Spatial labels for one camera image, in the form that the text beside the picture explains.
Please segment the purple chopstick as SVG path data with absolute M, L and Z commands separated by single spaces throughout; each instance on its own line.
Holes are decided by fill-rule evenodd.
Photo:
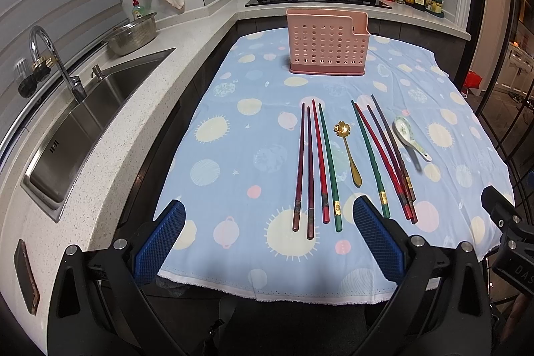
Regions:
M 417 222 L 416 211 L 414 209 L 413 204 L 408 199 L 408 192 L 407 192 L 407 188 L 405 188 L 405 186 L 404 186 L 403 174 L 401 172 L 400 167 L 397 164 L 397 160 L 395 158 L 394 151 L 393 151 L 391 145 L 389 144 L 388 139 L 386 137 L 386 134 L 385 134 L 384 130 L 382 129 L 380 123 L 378 122 L 377 117 L 375 116 L 375 113 L 373 112 L 371 106 L 367 106 L 367 110 L 369 111 L 370 115 L 372 116 L 373 121 L 375 123 L 375 127 L 376 127 L 377 131 L 379 132 L 380 137 L 382 139 L 382 142 L 383 142 L 383 144 L 385 146 L 385 149 L 386 149 L 386 152 L 387 152 L 387 155 L 388 155 L 388 158 L 389 158 L 389 162 L 390 162 L 389 165 L 392 168 L 392 175 L 390 176 L 390 178 L 392 179 L 392 181 L 393 181 L 393 183 L 395 185 L 395 190 L 397 191 L 397 194 L 399 196 L 399 200 L 401 202 L 401 205 L 403 206 L 405 215 L 406 215 L 406 217 L 407 217 L 407 219 L 409 221 L 411 221 L 413 224 L 416 224 L 416 222 Z

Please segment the red chopstick group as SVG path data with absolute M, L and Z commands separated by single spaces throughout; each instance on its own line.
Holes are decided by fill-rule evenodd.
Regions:
M 365 126 L 366 126 L 366 132 L 367 132 L 370 144 L 372 146 L 373 152 L 374 152 L 374 154 L 375 154 L 375 152 L 378 153 L 379 159 L 382 162 L 382 166 L 384 166 L 384 169 L 385 169 L 385 171 L 386 171 L 386 173 L 387 173 L 387 175 L 389 177 L 389 180 L 391 181 L 391 184 L 393 185 L 394 192 L 395 192 L 395 194 L 397 195 L 397 197 L 399 199 L 397 191 L 395 190 L 395 185 L 394 185 L 392 179 L 390 178 L 390 176 L 392 175 L 392 168 L 389 165 L 390 164 L 389 158 L 386 156 L 384 148 L 382 147 L 382 145 L 380 143 L 380 140 L 376 137 L 376 134 L 375 134 L 373 128 L 371 127 L 371 125 L 367 121 L 366 116 L 364 115 L 364 113 L 363 113 L 362 109 L 360 108 L 359 104 L 358 103 L 356 103 L 356 104 L 357 104 L 357 107 L 360 110 L 360 114 L 363 116 L 363 120 L 364 120 L 364 123 L 365 123 Z

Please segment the green chopstick gold band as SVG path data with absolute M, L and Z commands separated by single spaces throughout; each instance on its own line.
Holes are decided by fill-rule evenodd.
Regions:
M 367 132 L 366 132 L 366 126 L 365 126 L 365 123 L 364 123 L 364 120 L 363 120 L 363 116 L 360 114 L 360 110 L 357 107 L 357 104 L 356 104 L 355 101 L 353 101 L 353 100 L 351 101 L 351 106 L 353 106 L 353 110 L 355 111 L 356 120 L 357 120 L 357 123 L 359 125 L 360 131 L 361 131 L 361 134 L 362 134 L 362 138 L 363 138 L 364 143 L 365 143 L 367 155 L 368 155 L 369 162 L 371 164 L 371 168 L 372 168 L 373 175 L 374 175 L 374 178 L 375 178 L 375 184 L 376 184 L 376 188 L 377 188 L 378 195 L 379 195 L 379 201 L 380 201 L 380 206 L 381 206 L 381 210 L 382 210 L 382 215 L 383 215 L 384 218 L 388 219 L 388 218 L 391 217 L 390 209 L 389 209 L 389 205 L 388 205 L 388 199 L 387 199 L 387 196 L 386 196 L 386 193 L 385 193 L 385 187 L 384 187 L 384 184 L 382 182 L 381 174 L 380 174 L 380 171 L 378 169 L 378 166 L 377 166 L 377 163 L 376 163 L 376 160 L 375 160 L 375 155 L 374 155 L 372 146 L 370 144 L 370 141 L 369 141 L 369 138 L 368 138 L 368 135 L 367 135 Z

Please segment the brown chopstick group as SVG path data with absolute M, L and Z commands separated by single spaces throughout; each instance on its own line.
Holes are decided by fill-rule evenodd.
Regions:
M 401 181 L 401 184 L 403 184 L 403 187 L 405 188 L 406 190 L 406 193 L 407 193 L 407 198 L 409 199 L 410 202 L 414 202 L 416 200 L 416 196 L 415 196 L 415 192 L 414 192 L 414 189 L 413 189 L 413 185 L 411 183 L 411 179 L 410 179 L 410 176 L 408 174 L 408 171 L 406 169 L 406 166 L 405 166 L 405 162 L 403 160 L 403 157 L 401 156 L 401 153 L 400 153 L 400 150 L 398 148 L 398 145 L 396 143 L 396 140 L 394 139 L 394 134 L 393 134 L 393 131 L 391 129 L 391 127 L 389 126 L 388 122 L 387 122 L 387 119 L 384 115 L 384 112 L 382 111 L 379 103 L 377 102 L 376 98 L 374 95 L 371 96 L 371 98 L 373 99 L 374 103 L 375 103 L 375 107 L 379 113 L 379 116 L 382 120 L 382 123 L 385 127 L 385 131 L 386 131 L 386 134 L 387 134 L 387 137 L 389 139 L 389 143 L 391 144 L 391 147 L 393 149 L 393 153 L 394 153 L 394 157 L 395 157 L 395 160 L 396 160 L 396 164 L 398 166 L 398 171 L 400 173 L 399 177 L 402 179 Z

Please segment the dark maroon chopstick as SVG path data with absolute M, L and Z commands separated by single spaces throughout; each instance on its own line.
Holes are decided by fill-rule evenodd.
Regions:
M 314 170 L 313 170 L 313 142 L 310 108 L 307 107 L 307 135 L 308 135 L 308 218 L 307 218 L 307 239 L 314 239 Z

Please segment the dark brown chopstick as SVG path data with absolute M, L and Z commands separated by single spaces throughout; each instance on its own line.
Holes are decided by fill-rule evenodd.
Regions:
M 300 228 L 300 212 L 301 212 L 301 200 L 302 200 L 302 178 L 303 178 L 303 155 L 304 155 L 304 127 L 305 127 L 305 104 L 301 104 L 300 114 L 300 138 L 299 138 L 299 159 L 297 170 L 297 181 L 295 191 L 295 202 L 292 218 L 292 231 L 297 232 Z

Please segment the white ceramic spoon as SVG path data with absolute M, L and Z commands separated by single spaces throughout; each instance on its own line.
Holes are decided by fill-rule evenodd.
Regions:
M 404 145 L 414 149 L 426 162 L 432 162 L 429 153 L 416 141 L 412 127 L 404 116 L 397 116 L 394 119 L 393 127 L 397 137 Z

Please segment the blue patterned tablecloth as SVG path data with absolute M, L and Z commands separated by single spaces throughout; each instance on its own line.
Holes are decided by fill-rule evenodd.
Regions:
M 508 168 L 431 51 L 373 36 L 360 77 L 297 75 L 286 29 L 239 38 L 203 95 L 159 197 L 186 224 L 159 276 L 258 301 L 392 296 L 353 220 L 387 199 L 408 234 L 478 258 L 500 241 L 487 186 Z

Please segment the gold flower spoon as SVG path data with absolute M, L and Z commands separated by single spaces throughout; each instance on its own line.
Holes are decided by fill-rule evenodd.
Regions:
M 350 124 L 344 121 L 338 121 L 338 123 L 334 125 L 334 132 L 336 133 L 338 137 L 340 137 L 343 140 L 344 146 L 346 148 L 347 159 L 349 162 L 350 173 L 351 173 L 353 184 L 356 186 L 356 188 L 360 188 L 362 185 L 362 177 L 360 175 L 358 168 L 356 167 L 356 163 L 352 157 L 352 154 L 350 152 L 348 142 L 347 142 L 347 138 L 350 135 Z

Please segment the stainless steel sink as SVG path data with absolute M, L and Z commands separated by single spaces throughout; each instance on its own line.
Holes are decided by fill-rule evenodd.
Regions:
M 24 191 L 54 222 L 80 168 L 131 95 L 173 51 L 167 49 L 104 69 L 88 84 L 83 102 L 72 101 L 52 125 L 25 169 Z

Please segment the brown phone on counter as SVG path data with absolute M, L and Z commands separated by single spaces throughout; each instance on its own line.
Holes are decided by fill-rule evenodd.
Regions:
M 40 293 L 33 276 L 24 240 L 18 240 L 14 253 L 14 267 L 24 303 L 29 314 L 36 315 Z

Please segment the chrome faucet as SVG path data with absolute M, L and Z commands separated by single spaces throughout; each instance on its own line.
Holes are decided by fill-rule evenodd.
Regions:
M 49 56 L 44 56 L 39 52 L 37 38 L 40 38 L 43 41 L 50 54 Z M 87 97 L 87 94 L 85 88 L 83 88 L 83 85 L 80 82 L 80 78 L 69 75 L 58 51 L 52 42 L 52 39 L 50 36 L 48 36 L 45 29 L 39 25 L 33 26 L 30 31 L 29 48 L 33 59 L 32 69 L 35 80 L 37 82 L 42 82 L 51 73 L 52 68 L 56 67 L 71 91 L 71 94 L 74 96 L 76 102 L 82 103 Z

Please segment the soap dispenser pump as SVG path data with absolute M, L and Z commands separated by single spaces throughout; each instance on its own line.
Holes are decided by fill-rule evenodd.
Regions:
M 97 81 L 102 81 L 104 79 L 104 76 L 99 68 L 99 65 L 96 64 L 92 67 L 91 75 L 97 79 Z

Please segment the stainless steel bowl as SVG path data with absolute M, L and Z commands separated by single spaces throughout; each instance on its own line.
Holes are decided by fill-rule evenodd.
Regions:
M 157 36 L 156 15 L 146 14 L 116 28 L 106 39 L 108 47 L 117 56 L 125 56 L 144 47 Z

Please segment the pink perforated utensil holder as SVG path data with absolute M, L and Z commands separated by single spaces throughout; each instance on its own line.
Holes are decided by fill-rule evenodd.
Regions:
M 347 9 L 286 10 L 290 71 L 326 76 L 362 76 L 370 39 L 367 13 Z

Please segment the green dish soap bottle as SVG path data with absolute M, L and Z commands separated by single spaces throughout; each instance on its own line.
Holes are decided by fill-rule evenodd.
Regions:
M 135 20 L 140 19 L 146 14 L 145 8 L 139 0 L 132 0 L 132 16 Z

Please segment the small green jars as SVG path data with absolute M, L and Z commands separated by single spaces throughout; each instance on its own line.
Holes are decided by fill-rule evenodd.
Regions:
M 426 12 L 444 18 L 443 4 L 443 0 L 426 0 Z

